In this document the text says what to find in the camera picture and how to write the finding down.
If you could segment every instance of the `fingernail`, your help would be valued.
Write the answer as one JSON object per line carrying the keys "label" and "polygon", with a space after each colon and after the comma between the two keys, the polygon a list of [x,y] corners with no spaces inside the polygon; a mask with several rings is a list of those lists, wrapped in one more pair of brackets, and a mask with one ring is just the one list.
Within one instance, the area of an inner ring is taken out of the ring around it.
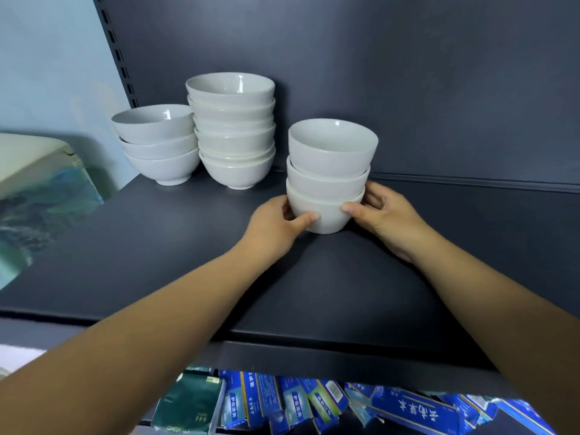
{"label": "fingernail", "polygon": [[350,214],[352,212],[352,208],[350,207],[350,204],[348,204],[348,203],[343,203],[342,206],[340,206],[340,210],[343,212],[346,212],[348,214]]}

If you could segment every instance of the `barcode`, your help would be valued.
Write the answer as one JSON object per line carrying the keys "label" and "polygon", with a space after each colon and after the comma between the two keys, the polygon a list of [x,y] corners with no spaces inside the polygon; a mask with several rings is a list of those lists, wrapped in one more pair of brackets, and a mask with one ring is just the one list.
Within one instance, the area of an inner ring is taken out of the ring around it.
{"label": "barcode", "polygon": [[334,398],[335,402],[339,402],[342,400],[342,392],[340,391],[340,388],[338,387],[338,385],[333,382],[332,380],[328,381],[326,384],[326,387],[328,389],[328,392],[330,392],[330,395],[332,395],[332,398]]}
{"label": "barcode", "polygon": [[482,408],[484,411],[487,410],[487,405],[489,404],[488,402],[486,402],[486,400],[479,396],[479,395],[468,395],[469,400],[471,400],[472,402],[474,402],[475,404],[477,404],[480,408]]}

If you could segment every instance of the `person's left hand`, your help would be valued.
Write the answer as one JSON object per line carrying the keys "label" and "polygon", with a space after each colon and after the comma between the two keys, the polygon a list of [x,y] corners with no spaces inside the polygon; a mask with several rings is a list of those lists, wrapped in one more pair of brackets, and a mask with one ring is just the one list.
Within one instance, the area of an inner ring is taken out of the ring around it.
{"label": "person's left hand", "polygon": [[272,265],[288,253],[296,237],[319,217],[316,212],[307,212],[294,218],[288,197],[273,197],[253,213],[240,242],[251,250],[250,253],[263,257]]}

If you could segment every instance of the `person's right arm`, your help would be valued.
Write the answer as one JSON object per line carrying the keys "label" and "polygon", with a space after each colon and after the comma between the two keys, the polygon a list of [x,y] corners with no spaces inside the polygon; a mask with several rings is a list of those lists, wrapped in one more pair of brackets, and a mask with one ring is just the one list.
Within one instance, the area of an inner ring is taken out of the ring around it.
{"label": "person's right arm", "polygon": [[435,232],[401,194],[366,183],[343,210],[415,264],[477,344],[558,435],[578,432],[580,320]]}

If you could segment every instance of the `white bowl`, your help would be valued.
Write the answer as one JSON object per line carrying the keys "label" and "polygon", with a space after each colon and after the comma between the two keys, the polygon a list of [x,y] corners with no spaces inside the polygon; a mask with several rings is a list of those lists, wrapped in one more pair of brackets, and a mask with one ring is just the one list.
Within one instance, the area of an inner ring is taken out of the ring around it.
{"label": "white bowl", "polygon": [[158,143],[150,145],[127,143],[123,139],[119,139],[119,142],[127,154],[138,159],[167,159],[188,153],[197,148],[197,136],[195,133],[180,138],[159,140]]}
{"label": "white bowl", "polygon": [[286,159],[286,169],[292,187],[305,197],[333,201],[343,200],[343,202],[356,197],[360,191],[364,190],[366,178],[371,172],[369,166],[364,174],[353,179],[313,177],[294,168],[290,156]]}
{"label": "white bowl", "polygon": [[200,133],[212,134],[214,136],[237,136],[271,128],[274,123],[274,116],[264,119],[263,121],[239,121],[232,123],[210,121],[209,119],[202,119],[194,116],[193,121]]}
{"label": "white bowl", "polygon": [[340,210],[340,206],[345,201],[360,203],[364,196],[364,189],[356,197],[344,201],[318,200],[301,194],[290,184],[290,180],[286,179],[286,195],[295,216],[300,217],[300,215],[309,211],[315,211],[320,214],[318,221],[308,227],[308,232],[333,234],[341,230],[351,218],[350,215]]}
{"label": "white bowl", "polygon": [[274,81],[251,73],[208,73],[185,81],[189,96],[207,105],[265,107],[272,103]]}
{"label": "white bowl", "polygon": [[186,182],[199,165],[199,148],[168,159],[138,159],[127,153],[125,155],[141,174],[163,186]]}
{"label": "white bowl", "polygon": [[187,105],[149,105],[115,114],[111,120],[119,136],[129,143],[151,144],[193,132],[193,112]]}
{"label": "white bowl", "polygon": [[228,163],[230,165],[241,165],[242,163],[247,164],[247,163],[256,163],[256,162],[262,161],[262,160],[270,157],[272,155],[272,153],[274,152],[274,150],[276,150],[276,145],[274,144],[273,140],[272,140],[272,145],[270,145],[270,147],[267,150],[262,151],[261,153],[257,153],[257,154],[253,154],[253,155],[245,155],[245,156],[221,155],[221,154],[213,153],[212,151],[206,150],[205,147],[201,144],[199,145],[199,152],[202,153],[207,160]]}
{"label": "white bowl", "polygon": [[212,121],[239,122],[239,121],[263,121],[272,116],[276,105],[276,99],[264,107],[239,107],[231,105],[208,105],[195,102],[187,96],[187,102],[197,118],[210,119]]}
{"label": "white bowl", "polygon": [[308,119],[288,130],[292,165],[317,177],[358,177],[370,165],[378,143],[368,128],[336,119]]}
{"label": "white bowl", "polygon": [[268,175],[274,161],[274,155],[276,155],[276,149],[267,159],[242,165],[230,165],[208,160],[202,153],[199,153],[199,158],[216,182],[228,186],[228,188],[241,190],[250,189]]}
{"label": "white bowl", "polygon": [[268,149],[272,144],[275,130],[276,124],[267,130],[234,136],[200,133],[197,128],[194,131],[199,143],[208,151],[222,155],[253,155]]}

